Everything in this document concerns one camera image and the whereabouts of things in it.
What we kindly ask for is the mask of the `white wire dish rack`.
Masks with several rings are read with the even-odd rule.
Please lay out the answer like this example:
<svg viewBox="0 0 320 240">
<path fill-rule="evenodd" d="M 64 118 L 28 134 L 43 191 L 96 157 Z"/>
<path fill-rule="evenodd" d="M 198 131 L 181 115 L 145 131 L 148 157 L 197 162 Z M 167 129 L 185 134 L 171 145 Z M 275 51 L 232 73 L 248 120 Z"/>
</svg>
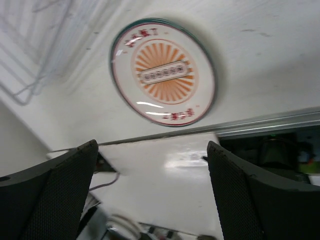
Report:
<svg viewBox="0 0 320 240">
<path fill-rule="evenodd" d="M 19 106 L 68 75 L 90 49 L 102 0 L 3 0 L 0 90 Z"/>
</svg>

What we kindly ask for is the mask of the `orange sunburst plate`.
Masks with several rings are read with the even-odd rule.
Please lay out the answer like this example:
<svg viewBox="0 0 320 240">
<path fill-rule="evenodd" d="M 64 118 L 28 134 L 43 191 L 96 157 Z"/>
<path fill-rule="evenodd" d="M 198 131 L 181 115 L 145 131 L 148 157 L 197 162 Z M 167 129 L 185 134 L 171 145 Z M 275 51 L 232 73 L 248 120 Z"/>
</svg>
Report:
<svg viewBox="0 0 320 240">
<path fill-rule="evenodd" d="M 203 119 L 217 92 L 217 71 L 207 47 L 180 24 L 142 18 L 116 35 L 109 71 L 123 100 L 140 116 L 166 127 Z"/>
</svg>

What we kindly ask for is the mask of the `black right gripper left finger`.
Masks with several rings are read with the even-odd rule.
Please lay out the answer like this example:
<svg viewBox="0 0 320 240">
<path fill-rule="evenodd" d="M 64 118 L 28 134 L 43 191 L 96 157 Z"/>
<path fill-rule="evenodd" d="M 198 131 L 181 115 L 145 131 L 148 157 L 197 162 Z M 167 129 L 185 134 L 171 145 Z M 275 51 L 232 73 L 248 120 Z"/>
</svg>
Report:
<svg viewBox="0 0 320 240">
<path fill-rule="evenodd" d="M 74 240 L 96 167 L 95 140 L 0 179 L 2 240 Z"/>
</svg>

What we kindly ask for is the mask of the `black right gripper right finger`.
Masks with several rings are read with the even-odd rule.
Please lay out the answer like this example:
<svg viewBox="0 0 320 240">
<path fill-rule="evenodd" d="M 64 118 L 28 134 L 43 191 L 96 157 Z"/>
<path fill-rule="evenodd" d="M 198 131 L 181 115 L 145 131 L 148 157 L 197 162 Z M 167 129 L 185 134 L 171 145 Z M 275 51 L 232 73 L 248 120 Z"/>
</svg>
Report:
<svg viewBox="0 0 320 240">
<path fill-rule="evenodd" d="M 209 141 L 207 158 L 225 240 L 318 240 L 320 188 L 252 164 Z"/>
</svg>

